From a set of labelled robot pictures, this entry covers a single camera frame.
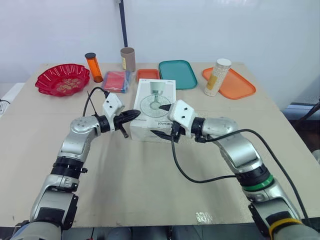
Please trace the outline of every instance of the white box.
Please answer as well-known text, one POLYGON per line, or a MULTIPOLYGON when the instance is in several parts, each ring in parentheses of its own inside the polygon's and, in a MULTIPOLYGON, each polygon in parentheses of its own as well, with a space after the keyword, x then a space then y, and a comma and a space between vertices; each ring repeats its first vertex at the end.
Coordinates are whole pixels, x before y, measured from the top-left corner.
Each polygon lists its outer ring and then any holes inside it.
POLYGON ((163 79, 139 80, 133 109, 141 114, 130 123, 133 140, 168 143, 151 130, 171 133, 172 122, 168 119, 168 112, 159 109, 161 105, 173 104, 176 101, 176 81, 163 79))

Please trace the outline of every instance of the red packet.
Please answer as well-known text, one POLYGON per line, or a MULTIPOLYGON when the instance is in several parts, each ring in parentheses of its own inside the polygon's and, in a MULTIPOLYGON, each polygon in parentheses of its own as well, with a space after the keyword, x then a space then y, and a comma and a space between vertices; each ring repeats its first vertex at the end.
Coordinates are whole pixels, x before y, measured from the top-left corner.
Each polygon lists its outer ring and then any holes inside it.
POLYGON ((102 88, 110 92, 123 93, 125 80, 125 71, 109 71, 106 75, 102 88))

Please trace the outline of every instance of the white wall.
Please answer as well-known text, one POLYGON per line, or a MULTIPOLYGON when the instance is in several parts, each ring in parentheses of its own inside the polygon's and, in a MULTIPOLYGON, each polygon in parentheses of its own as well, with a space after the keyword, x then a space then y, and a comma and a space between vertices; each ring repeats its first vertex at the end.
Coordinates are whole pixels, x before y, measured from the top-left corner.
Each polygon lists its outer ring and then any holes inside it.
POLYGON ((0 83, 25 82, 41 63, 120 61, 119 6, 114 0, 1 0, 0 83))
MULTIPOLYGON (((137 62, 244 62, 283 109, 320 76, 318 0, 124 0, 137 62)), ((0 82, 44 62, 120 62, 114 0, 2 0, 0 82)))
POLYGON ((139 62, 244 62, 281 109, 320 76, 318 0, 126 0, 125 6, 139 62))

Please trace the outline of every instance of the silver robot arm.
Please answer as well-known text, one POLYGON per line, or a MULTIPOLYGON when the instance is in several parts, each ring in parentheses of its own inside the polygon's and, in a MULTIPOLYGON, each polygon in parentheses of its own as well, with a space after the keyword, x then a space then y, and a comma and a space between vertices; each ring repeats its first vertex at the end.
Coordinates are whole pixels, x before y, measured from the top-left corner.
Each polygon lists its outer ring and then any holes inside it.
POLYGON ((122 124, 135 119, 140 111, 121 112, 124 105, 117 95, 109 93, 103 104, 104 115, 84 116, 73 120, 70 132, 62 143, 51 173, 46 177, 30 213, 30 223, 13 236, 13 240, 60 240, 62 230, 71 228, 76 211, 81 173, 91 142, 101 133, 121 130, 122 124))
MULTIPOLYGON (((179 141, 181 134, 195 137, 205 143, 208 139, 221 137, 238 130, 237 123, 227 117, 201 118, 194 109, 182 100, 160 107, 168 111, 172 121, 171 136, 153 131, 163 139, 179 141)), ((300 221, 298 211, 280 186, 279 182, 264 165, 253 144, 241 133, 213 141, 231 171, 239 181, 242 191, 250 201, 249 210, 258 229, 271 239, 320 239, 319 234, 300 221)))

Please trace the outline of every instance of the cylindrical container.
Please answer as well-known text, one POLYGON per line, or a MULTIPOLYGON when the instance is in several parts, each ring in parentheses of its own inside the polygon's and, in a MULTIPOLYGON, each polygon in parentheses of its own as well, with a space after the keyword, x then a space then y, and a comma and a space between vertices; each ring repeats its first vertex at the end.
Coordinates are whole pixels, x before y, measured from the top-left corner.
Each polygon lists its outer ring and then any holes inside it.
POLYGON ((136 70, 135 50, 132 47, 124 47, 120 50, 120 53, 123 69, 134 72, 136 70))
POLYGON ((101 72, 100 72, 100 68, 99 68, 99 65, 98 65, 96 54, 93 53, 93 52, 89 52, 84 56, 85 56, 86 61, 87 61, 88 65, 89 65, 90 72, 91 72, 91 74, 93 76, 93 80, 96 83, 101 83, 104 79, 103 79, 103 77, 101 75, 101 72))
POLYGON ((217 95, 230 67, 231 61, 229 59, 219 58, 215 62, 214 69, 204 89, 206 95, 217 95))

